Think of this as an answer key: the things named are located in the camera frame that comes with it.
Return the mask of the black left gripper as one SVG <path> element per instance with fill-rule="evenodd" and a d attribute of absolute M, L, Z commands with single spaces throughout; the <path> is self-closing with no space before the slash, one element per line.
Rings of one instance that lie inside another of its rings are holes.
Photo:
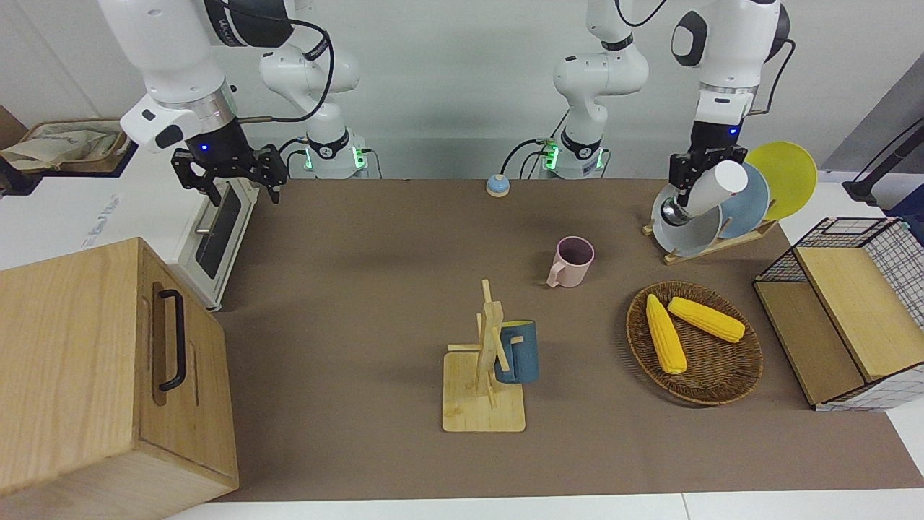
<path fill-rule="evenodd" d="M 691 129 L 689 151 L 672 154 L 668 181 L 676 188 L 673 204 L 687 210 L 693 185 L 702 174 L 720 162 L 730 160 L 741 165 L 748 149 L 737 145 L 738 125 L 695 121 Z"/>

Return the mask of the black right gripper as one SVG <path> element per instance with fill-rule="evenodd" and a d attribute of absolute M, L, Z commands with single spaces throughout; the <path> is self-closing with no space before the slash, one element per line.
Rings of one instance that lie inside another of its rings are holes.
<path fill-rule="evenodd" d="M 272 204 L 279 204 L 280 192 L 289 178 L 286 161 L 274 145 L 253 149 L 238 119 L 215 131 L 186 139 L 185 145 L 176 148 L 172 155 L 176 177 L 186 190 L 205 195 L 213 207 L 220 207 L 222 201 L 214 177 L 252 178 L 265 188 Z M 196 175 L 192 164 L 204 169 L 206 175 Z"/>

